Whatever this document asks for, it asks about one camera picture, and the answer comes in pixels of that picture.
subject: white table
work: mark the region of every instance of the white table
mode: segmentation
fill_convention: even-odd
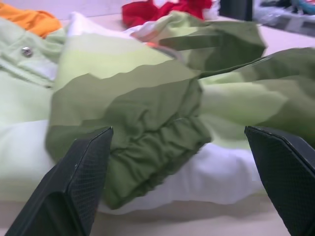
[[[124,30],[120,15],[99,16],[95,22]],[[231,20],[220,17],[219,20]],[[259,27],[268,48],[266,55],[293,47],[315,47],[315,38]],[[23,204],[0,202],[0,236]],[[265,195],[251,196],[237,204],[176,202],[154,210],[113,216],[99,213],[93,236],[289,236],[282,220]]]

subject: textured rubber pad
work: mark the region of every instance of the textured rubber pad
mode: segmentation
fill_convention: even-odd
[[[6,236],[88,236],[104,188],[112,128],[75,140]]]
[[[292,236],[315,236],[315,150],[270,128],[245,129],[261,181]]]

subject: orange fabric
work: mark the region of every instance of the orange fabric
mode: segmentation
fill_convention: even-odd
[[[20,10],[5,3],[0,3],[0,17],[43,38],[62,27],[61,22],[46,11]]]

